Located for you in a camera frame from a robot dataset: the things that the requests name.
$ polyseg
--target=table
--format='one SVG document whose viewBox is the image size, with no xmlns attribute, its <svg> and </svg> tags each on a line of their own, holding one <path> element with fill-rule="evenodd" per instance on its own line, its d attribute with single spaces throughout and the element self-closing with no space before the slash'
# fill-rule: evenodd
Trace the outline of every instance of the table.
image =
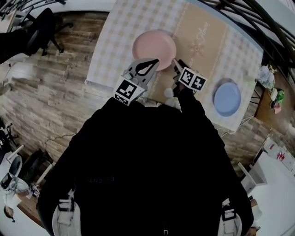
<svg viewBox="0 0 295 236">
<path fill-rule="evenodd" d="M 2 21 L 0 20 L 0 33 L 7 33 L 10 30 L 16 14 L 17 11 L 14 10 L 13 12 L 5 16 L 5 18 Z"/>
<path fill-rule="evenodd" d="M 149 30 L 163 30 L 172 36 L 177 45 L 176 58 L 208 79 L 203 91 L 195 95 L 208 118 L 236 131 L 255 86 L 244 77 L 257 77 L 263 50 L 227 17 L 199 1 L 117 1 L 98 39 L 85 83 L 114 88 L 133 61 L 134 40 Z M 157 73 L 144 96 L 177 107 L 178 101 L 169 91 L 174 76 L 171 67 Z M 242 103 L 233 116 L 225 118 L 216 112 L 212 98 L 217 87 L 227 81 L 238 85 Z"/>
<path fill-rule="evenodd" d="M 271 102 L 271 98 L 268 94 L 268 90 L 266 89 L 260 98 L 255 117 L 264 124 L 285 135 L 289 129 L 290 121 L 293 117 L 295 108 L 295 95 L 293 89 L 280 72 L 275 72 L 274 75 L 276 81 L 275 87 L 282 89 L 285 92 L 285 98 L 282 103 L 282 111 L 279 114 L 275 114 L 274 111 L 270 109 L 269 104 Z"/>
<path fill-rule="evenodd" d="M 262 211 L 259 219 L 261 229 L 257 235 L 291 235 L 287 233 L 287 230 L 295 223 L 294 175 L 281 161 L 270 157 L 265 152 L 258 157 L 254 170 L 267 182 L 267 185 L 256 187 L 251 192 Z"/>
<path fill-rule="evenodd" d="M 18 208 L 31 220 L 33 220 L 36 224 L 40 225 L 42 228 L 44 228 L 38 210 L 36 209 L 38 199 L 35 197 L 31 197 L 31 199 L 28 199 L 26 196 L 19 196 L 18 197 L 22 200 L 18 204 Z"/>
</svg>

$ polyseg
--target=checkered tablecloth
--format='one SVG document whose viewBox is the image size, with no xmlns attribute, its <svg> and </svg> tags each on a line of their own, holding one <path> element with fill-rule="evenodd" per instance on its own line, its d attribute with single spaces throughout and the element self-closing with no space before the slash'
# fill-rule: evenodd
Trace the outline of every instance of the checkered tablecloth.
<svg viewBox="0 0 295 236">
<path fill-rule="evenodd" d="M 114 88 L 134 60 L 135 39 L 149 30 L 172 35 L 185 0 L 118 0 L 101 31 L 88 71 L 88 82 Z"/>
<path fill-rule="evenodd" d="M 245 79 L 245 75 L 256 78 L 259 73 L 263 53 L 247 38 L 234 28 L 228 28 L 224 46 L 206 91 L 215 94 L 216 89 L 224 82 L 234 82 L 240 89 L 242 101 L 238 111 L 230 117 L 220 116 L 213 104 L 212 96 L 205 96 L 202 105 L 207 117 L 215 124 L 236 131 L 251 100 L 255 83 Z"/>
<path fill-rule="evenodd" d="M 118 0 L 100 34 L 85 83 L 97 83 L 114 88 L 119 76 L 134 60 L 132 45 L 140 34 L 149 30 L 161 29 L 173 38 L 177 36 L 179 39 L 177 31 L 179 31 L 179 27 L 183 27 L 181 21 L 186 9 L 191 11 L 193 6 L 196 7 L 197 4 L 198 7 L 201 6 L 198 11 L 216 12 L 199 1 L 194 3 L 192 1 Z M 185 25 L 185 27 L 193 28 L 194 23 Z M 253 78 L 257 77 L 263 51 L 234 27 L 227 25 L 226 29 L 226 33 L 220 36 L 224 37 L 222 48 L 220 48 L 216 59 L 213 59 L 216 63 L 212 66 L 210 78 L 208 77 L 209 85 L 205 91 L 202 91 L 202 95 L 198 99 L 213 123 L 236 131 L 254 90 L 254 84 L 246 82 L 244 76 L 248 74 Z M 156 76 L 149 85 L 155 88 L 158 78 L 159 76 Z M 238 85 L 242 95 L 240 108 L 233 116 L 227 118 L 216 112 L 212 101 L 217 87 L 228 81 L 226 78 L 230 78 Z M 158 99 L 158 101 L 166 103 L 163 99 Z"/>
</svg>

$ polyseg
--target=white chair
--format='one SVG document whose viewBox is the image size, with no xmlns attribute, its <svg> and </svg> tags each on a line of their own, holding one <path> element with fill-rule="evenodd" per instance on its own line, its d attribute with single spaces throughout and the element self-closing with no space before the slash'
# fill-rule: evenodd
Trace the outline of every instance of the white chair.
<svg viewBox="0 0 295 236">
<path fill-rule="evenodd" d="M 238 163 L 238 166 L 246 175 L 245 178 L 241 181 L 241 184 L 246 190 L 248 195 L 253 191 L 255 187 L 267 184 L 263 180 L 263 178 L 257 173 L 257 171 L 254 169 L 252 165 L 249 166 L 251 168 L 250 172 L 248 172 L 245 169 L 245 167 L 241 164 L 241 162 Z"/>
<path fill-rule="evenodd" d="M 23 149 L 23 145 L 20 146 L 14 152 L 8 152 L 5 154 L 1 164 L 0 164 L 0 181 L 9 172 L 14 176 L 18 176 L 20 170 L 22 169 L 23 162 L 22 158 L 18 155 L 18 152 Z"/>
</svg>

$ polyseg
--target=black chair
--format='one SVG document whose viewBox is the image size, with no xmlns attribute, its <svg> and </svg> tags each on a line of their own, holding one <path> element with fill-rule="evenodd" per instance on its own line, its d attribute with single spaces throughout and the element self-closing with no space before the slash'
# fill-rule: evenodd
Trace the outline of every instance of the black chair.
<svg viewBox="0 0 295 236">
<path fill-rule="evenodd" d="M 35 54 L 39 48 L 43 49 L 43 54 L 46 55 L 47 45 L 51 41 L 56 48 L 59 50 L 59 53 L 63 53 L 64 49 L 61 48 L 54 39 L 54 34 L 61 31 L 63 28 L 69 26 L 73 27 L 72 23 L 62 25 L 58 29 L 56 27 L 56 20 L 53 12 L 46 8 L 41 14 L 33 21 L 32 25 L 27 31 L 28 43 L 26 46 L 26 54 L 32 55 Z"/>
<path fill-rule="evenodd" d="M 19 53 L 28 56 L 35 54 L 39 48 L 43 49 L 42 56 L 45 56 L 49 41 L 56 46 L 60 53 L 63 53 L 64 49 L 57 44 L 54 34 L 67 26 L 71 28 L 73 24 L 68 23 L 56 29 L 55 16 L 49 8 L 46 8 L 33 21 L 27 31 L 20 29 L 0 34 L 0 64 Z"/>
</svg>

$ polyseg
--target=cable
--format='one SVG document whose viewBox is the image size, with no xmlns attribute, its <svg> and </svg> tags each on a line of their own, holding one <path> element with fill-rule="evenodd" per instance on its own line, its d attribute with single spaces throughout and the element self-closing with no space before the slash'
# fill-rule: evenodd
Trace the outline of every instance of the cable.
<svg viewBox="0 0 295 236">
<path fill-rule="evenodd" d="M 46 140 L 46 142 L 45 142 L 45 152 L 46 152 L 46 149 L 47 149 L 47 142 L 48 141 L 55 141 L 55 140 L 57 140 L 58 138 L 63 138 L 63 137 L 65 137 L 65 136 L 73 136 L 73 135 L 76 135 L 77 133 L 74 133 L 74 134 L 71 134 L 71 135 L 62 135 L 62 136 L 58 136 L 58 137 L 55 137 L 54 139 L 50 139 L 50 138 L 48 138 L 47 140 Z"/>
<path fill-rule="evenodd" d="M 13 66 L 13 65 L 11 65 L 11 66 L 9 67 L 8 72 L 7 72 L 6 75 L 4 76 L 3 84 L 4 84 L 4 81 L 5 81 L 5 79 L 6 79 L 6 76 L 8 75 L 10 69 L 12 68 L 12 66 Z"/>
<path fill-rule="evenodd" d="M 250 118 L 250 119 L 248 119 L 248 120 L 246 120 L 244 123 L 240 124 L 239 127 L 242 126 L 243 124 L 247 123 L 247 122 L 248 122 L 249 120 L 251 120 L 253 117 L 254 117 L 254 115 L 253 115 L 253 116 L 249 116 L 249 117 L 247 117 L 247 118 L 244 118 L 243 120 L 248 119 L 248 118 Z"/>
</svg>

